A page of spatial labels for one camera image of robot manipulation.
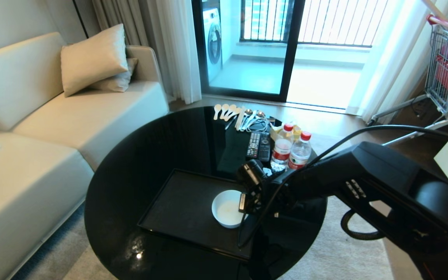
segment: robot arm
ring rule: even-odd
[[[238,177],[247,188],[243,210],[260,213],[274,197],[274,211],[294,207],[315,197],[335,195],[351,208],[342,219],[351,237],[373,240],[387,237],[409,254],[424,279],[448,279],[448,180],[437,177],[414,161],[387,147],[362,142],[310,168],[287,171],[268,182],[247,163]],[[391,208],[380,213],[371,202]],[[348,229],[359,214],[378,232],[362,234]]]

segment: white curtain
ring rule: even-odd
[[[123,23],[128,44],[155,50],[169,101],[201,100],[191,0],[93,0],[102,30]]]
[[[430,13],[420,0],[389,1],[368,61],[345,111],[371,117],[407,100],[425,73],[430,55],[431,27],[425,16]],[[436,6],[448,19],[448,0],[437,0]],[[384,124],[388,117],[379,119]]]

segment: round table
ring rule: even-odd
[[[277,278],[316,239],[327,206],[321,198],[304,204],[293,219],[266,219],[246,264],[137,225],[175,168],[235,179],[246,162],[249,133],[225,129],[226,123],[213,116],[213,107],[200,107],[155,119],[122,140],[98,167],[86,197],[87,237],[117,278]]]

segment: remote control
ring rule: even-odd
[[[248,143],[247,158],[258,157],[258,145],[260,142],[260,133],[252,132],[250,135],[250,142]]]
[[[260,133],[260,145],[258,149],[258,159],[263,163],[268,163],[271,157],[271,140],[269,139],[269,133]]]

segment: rug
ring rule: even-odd
[[[313,134],[311,145],[318,154],[341,138]],[[340,146],[349,147],[350,143]],[[393,275],[382,240],[360,241],[340,227],[348,207],[336,197],[327,203],[325,221],[308,252],[281,280],[392,280]],[[357,215],[350,229],[372,232],[375,229]],[[89,245],[82,205],[60,229],[20,269],[12,280],[115,280],[100,263]]]

